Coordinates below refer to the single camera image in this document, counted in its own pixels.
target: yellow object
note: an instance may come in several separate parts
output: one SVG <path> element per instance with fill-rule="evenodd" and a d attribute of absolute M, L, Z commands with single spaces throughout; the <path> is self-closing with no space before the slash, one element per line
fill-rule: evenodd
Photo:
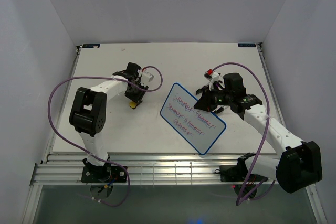
<path fill-rule="evenodd" d="M 130 102 L 129 106 L 130 106 L 132 109 L 135 109 L 138 105 L 137 105 L 135 102 Z"/>

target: glass panel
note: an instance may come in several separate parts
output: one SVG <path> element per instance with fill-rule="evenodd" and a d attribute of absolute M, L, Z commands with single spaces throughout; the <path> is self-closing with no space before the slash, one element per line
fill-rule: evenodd
<path fill-rule="evenodd" d="M 260 195 L 269 185 L 262 185 Z M 89 186 L 44 186 L 35 217 L 53 223 L 315 223 L 305 189 L 288 194 L 275 185 L 260 200 L 236 207 L 230 185 L 132 186 L 129 198 L 111 208 L 80 196 Z M 125 186 L 115 185 L 108 202 L 117 203 Z"/>

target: small whiteboard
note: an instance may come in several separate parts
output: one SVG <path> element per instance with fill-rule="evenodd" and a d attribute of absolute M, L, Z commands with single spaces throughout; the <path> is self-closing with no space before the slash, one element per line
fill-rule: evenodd
<path fill-rule="evenodd" d="M 201 155 L 206 154 L 226 124 L 214 113 L 194 109 L 197 98 L 174 83 L 161 109 L 161 116 Z"/>

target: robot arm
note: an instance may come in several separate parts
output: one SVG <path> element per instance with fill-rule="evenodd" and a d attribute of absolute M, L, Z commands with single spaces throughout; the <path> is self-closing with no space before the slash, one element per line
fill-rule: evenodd
<path fill-rule="evenodd" d="M 213 111 L 218 105 L 228 105 L 260 134 L 264 133 L 268 117 L 266 108 L 255 95 L 246 93 L 243 79 L 238 73 L 223 76 L 224 88 L 221 77 L 218 77 L 220 74 L 209 70 L 204 76 L 209 84 L 201 89 L 202 97 L 194 105 L 195 109 Z M 274 118 L 270 119 L 266 140 L 280 160 L 259 156 L 253 168 L 254 174 L 277 180 L 288 193 L 322 179 L 320 148 L 315 142 L 304 142 Z M 238 159 L 237 166 L 233 168 L 238 177 L 246 176 L 254 156 L 254 153 L 248 153 Z"/>
<path fill-rule="evenodd" d="M 147 85 L 153 80 L 154 76 L 142 72 L 141 67 L 137 64 L 129 63 L 125 70 L 114 73 L 112 78 L 132 82 L 139 88 L 147 90 Z M 142 102 L 145 95 L 145 91 L 140 91 L 127 82 L 112 80 L 89 89 L 79 88 L 73 101 L 70 124 L 75 127 L 75 130 L 83 139 L 85 148 L 103 160 L 109 159 L 109 155 L 104 149 L 101 134 L 106 121 L 107 102 L 122 92 L 125 92 L 125 96 L 132 101 L 130 107 L 133 109 Z M 90 155 L 83 160 L 83 163 L 89 174 L 97 180 L 103 181 L 110 175 L 111 166 Z"/>

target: white wall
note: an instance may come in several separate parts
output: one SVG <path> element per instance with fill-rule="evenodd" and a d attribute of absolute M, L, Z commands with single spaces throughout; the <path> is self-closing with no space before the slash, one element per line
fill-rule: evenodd
<path fill-rule="evenodd" d="M 51 0 L 83 42 L 261 42 L 285 0 Z"/>
<path fill-rule="evenodd" d="M 336 0 L 286 0 L 264 43 L 288 128 L 321 148 L 318 194 L 336 222 Z"/>
<path fill-rule="evenodd" d="M 0 223 L 20 222 L 50 135 L 48 96 L 75 49 L 50 0 L 0 0 Z"/>

